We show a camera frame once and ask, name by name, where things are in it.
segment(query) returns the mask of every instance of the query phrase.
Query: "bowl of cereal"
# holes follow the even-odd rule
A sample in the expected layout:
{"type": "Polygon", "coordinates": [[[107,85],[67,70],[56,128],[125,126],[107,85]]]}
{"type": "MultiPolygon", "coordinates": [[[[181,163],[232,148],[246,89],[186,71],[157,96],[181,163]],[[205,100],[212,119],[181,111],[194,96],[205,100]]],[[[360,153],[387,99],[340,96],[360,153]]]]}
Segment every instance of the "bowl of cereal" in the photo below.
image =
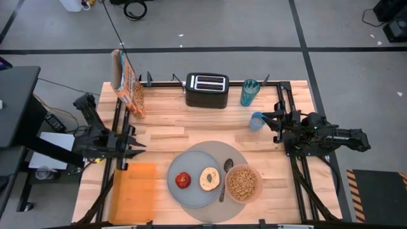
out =
{"type": "Polygon", "coordinates": [[[260,173],[250,165],[236,165],[226,175],[225,189],[236,202],[247,204],[256,200],[263,189],[260,173]]]}

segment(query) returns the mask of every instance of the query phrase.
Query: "wooden table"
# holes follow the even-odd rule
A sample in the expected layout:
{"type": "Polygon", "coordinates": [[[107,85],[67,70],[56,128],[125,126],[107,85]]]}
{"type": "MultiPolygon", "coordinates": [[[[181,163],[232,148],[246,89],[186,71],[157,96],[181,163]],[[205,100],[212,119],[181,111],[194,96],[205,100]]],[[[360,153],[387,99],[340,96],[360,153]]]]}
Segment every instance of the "wooden table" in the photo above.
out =
{"type": "MultiPolygon", "coordinates": [[[[291,81],[291,86],[296,109],[303,113],[314,111],[307,81],[291,81]]],[[[262,87],[251,106],[246,108],[239,104],[241,89],[230,87],[227,108],[204,109],[188,107],[180,87],[144,88],[147,115],[137,120],[131,116],[129,124],[136,127],[137,141],[147,146],[147,152],[128,162],[152,162],[157,166],[158,191],[154,224],[202,223],[184,212],[171,197],[165,178],[169,165],[177,155],[203,141],[222,141],[233,146],[263,176],[264,189],[261,196],[247,204],[237,216],[222,223],[256,224],[259,219],[265,219],[266,223],[300,223],[291,164],[284,153],[284,145],[273,143],[276,133],[268,127],[251,132],[248,126],[253,112],[273,111],[273,105],[278,102],[277,90],[275,87],[262,87]]],[[[97,112],[107,127],[112,126],[116,100],[110,83],[104,83],[97,112]]],[[[121,112],[119,131],[123,114],[124,111],[121,112]]],[[[308,165],[316,194],[336,217],[341,218],[329,167],[316,157],[309,157],[308,165]]],[[[104,166],[98,163],[84,171],[72,222],[82,218],[99,195],[104,166]]],[[[308,197],[304,191],[303,194],[310,219],[308,197]]],[[[103,220],[107,220],[109,201],[110,197],[107,197],[103,220]]]]}

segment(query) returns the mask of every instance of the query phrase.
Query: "teal tumbler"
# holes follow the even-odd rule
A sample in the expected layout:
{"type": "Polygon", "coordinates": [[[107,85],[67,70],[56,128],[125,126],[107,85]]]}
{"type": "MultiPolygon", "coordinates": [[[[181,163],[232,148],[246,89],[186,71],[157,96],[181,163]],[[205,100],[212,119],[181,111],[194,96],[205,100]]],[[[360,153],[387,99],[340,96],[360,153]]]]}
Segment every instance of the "teal tumbler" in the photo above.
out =
{"type": "Polygon", "coordinates": [[[240,104],[242,106],[250,106],[259,91],[260,84],[256,80],[245,80],[243,82],[242,95],[240,95],[240,104]]]}

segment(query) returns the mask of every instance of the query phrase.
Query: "gray plate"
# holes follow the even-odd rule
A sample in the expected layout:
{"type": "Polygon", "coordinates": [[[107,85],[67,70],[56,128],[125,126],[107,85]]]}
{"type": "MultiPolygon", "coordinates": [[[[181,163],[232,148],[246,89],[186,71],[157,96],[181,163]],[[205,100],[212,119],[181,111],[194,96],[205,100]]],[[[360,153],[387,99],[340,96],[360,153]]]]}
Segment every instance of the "gray plate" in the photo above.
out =
{"type": "Polygon", "coordinates": [[[171,195],[183,206],[199,208],[210,204],[221,191],[223,171],[216,160],[202,151],[187,151],[180,154],[171,163],[167,174],[167,184],[171,195]],[[203,191],[199,185],[199,177],[207,167],[219,172],[220,183],[211,191],[203,191]],[[191,176],[191,184],[185,189],[178,188],[175,180],[178,174],[187,172],[191,176]]]}

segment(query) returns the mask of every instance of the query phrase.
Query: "wire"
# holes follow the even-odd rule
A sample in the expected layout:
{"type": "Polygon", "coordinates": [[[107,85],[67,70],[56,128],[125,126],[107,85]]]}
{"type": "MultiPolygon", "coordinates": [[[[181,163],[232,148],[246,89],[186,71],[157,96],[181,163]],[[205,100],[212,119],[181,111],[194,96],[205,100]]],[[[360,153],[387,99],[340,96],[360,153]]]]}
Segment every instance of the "wire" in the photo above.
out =
{"type": "Polygon", "coordinates": [[[380,25],[373,25],[372,23],[365,21],[365,20],[364,20],[364,14],[365,14],[368,10],[373,10],[373,8],[372,8],[372,9],[367,9],[367,10],[364,10],[364,11],[363,11],[363,15],[362,15],[362,22],[363,22],[363,23],[368,24],[368,25],[371,25],[371,26],[373,26],[373,27],[380,27],[380,26],[382,26],[384,23],[386,23],[386,22],[382,22],[380,25]]]}
{"type": "Polygon", "coordinates": [[[336,169],[334,169],[334,167],[331,165],[331,163],[329,161],[327,161],[323,156],[318,156],[319,159],[321,159],[327,166],[329,166],[331,168],[331,170],[333,171],[333,174],[335,175],[335,183],[336,183],[336,196],[339,195],[339,191],[340,191],[340,178],[339,178],[339,174],[338,171],[336,171],[336,169]]]}
{"type": "Polygon", "coordinates": [[[110,14],[109,14],[109,12],[108,12],[108,10],[107,10],[107,8],[106,8],[106,5],[104,4],[104,0],[101,0],[101,1],[99,1],[99,2],[103,4],[104,10],[106,11],[107,16],[109,17],[109,21],[110,21],[110,23],[112,24],[112,27],[113,27],[113,29],[114,29],[114,32],[116,33],[117,38],[119,38],[120,45],[121,45],[121,47],[123,48],[123,51],[124,51],[124,53],[125,53],[125,55],[126,55],[126,58],[127,58],[127,61],[128,61],[128,63],[130,64],[130,67],[132,68],[133,73],[135,73],[134,68],[133,68],[133,65],[132,65],[132,63],[130,62],[129,57],[127,56],[127,51],[126,51],[125,45],[124,45],[123,42],[121,41],[120,35],[119,35],[119,33],[117,32],[116,27],[115,27],[114,24],[113,24],[112,18],[110,17],[110,14]]]}
{"type": "Polygon", "coordinates": [[[75,131],[75,130],[79,129],[79,122],[78,122],[78,119],[76,119],[75,116],[73,116],[73,114],[71,114],[71,113],[69,113],[68,111],[65,111],[65,110],[63,110],[63,109],[53,108],[53,107],[49,106],[42,98],[38,97],[38,95],[36,95],[36,94],[33,94],[33,95],[34,95],[35,98],[37,98],[37,99],[39,100],[39,102],[40,102],[42,105],[44,105],[44,106],[45,106],[46,108],[48,108],[50,111],[53,111],[53,112],[58,113],[58,114],[60,114],[60,115],[64,115],[64,116],[66,116],[66,117],[68,117],[68,118],[73,119],[73,120],[76,122],[76,129],[70,130],[70,131],[68,131],[68,132],[72,132],[72,131],[75,131]]]}
{"type": "Polygon", "coordinates": [[[131,21],[138,21],[138,20],[144,18],[144,16],[146,16],[147,5],[146,5],[146,3],[144,3],[144,0],[128,0],[123,7],[123,11],[124,11],[127,19],[129,19],[131,21]],[[135,16],[131,11],[127,11],[127,7],[130,6],[130,4],[132,4],[132,3],[139,3],[144,8],[144,11],[140,16],[135,16]]]}
{"type": "Polygon", "coordinates": [[[178,78],[174,73],[172,73],[172,80],[171,80],[171,81],[173,81],[173,80],[178,80],[178,82],[181,83],[181,88],[183,89],[183,92],[184,92],[184,94],[185,94],[185,88],[184,88],[184,86],[183,86],[182,81],[179,80],[179,78],[178,78]]]}
{"type": "Polygon", "coordinates": [[[77,137],[82,137],[82,136],[84,136],[85,134],[89,133],[89,130],[90,130],[90,129],[89,129],[88,126],[82,125],[82,126],[79,126],[78,128],[76,128],[76,129],[74,129],[74,130],[67,131],[66,134],[68,134],[68,133],[73,133],[73,136],[74,136],[75,138],[77,138],[77,137]]]}
{"type": "Polygon", "coordinates": [[[96,159],[91,160],[91,159],[87,158],[86,160],[87,160],[88,163],[87,163],[82,169],[81,169],[81,168],[75,168],[75,169],[73,169],[73,170],[71,170],[71,171],[69,171],[69,172],[67,173],[68,176],[72,176],[72,175],[76,175],[76,174],[81,174],[81,173],[83,173],[83,171],[85,171],[85,169],[86,169],[87,167],[89,167],[89,165],[95,164],[95,163],[99,163],[99,162],[96,162],[96,159]]]}
{"type": "Polygon", "coordinates": [[[38,78],[38,79],[39,79],[39,80],[42,80],[42,81],[45,81],[45,82],[48,82],[48,83],[52,83],[52,84],[54,84],[54,85],[58,85],[58,86],[61,86],[61,87],[65,87],[65,88],[74,90],[74,91],[77,91],[77,92],[90,93],[90,94],[94,94],[94,95],[100,96],[100,94],[97,94],[97,93],[82,91],[82,90],[79,90],[79,89],[76,89],[76,88],[72,88],[72,87],[69,87],[69,86],[66,86],[66,85],[62,85],[62,84],[60,84],[60,83],[52,82],[52,81],[49,81],[49,80],[44,80],[43,78],[38,78]]]}

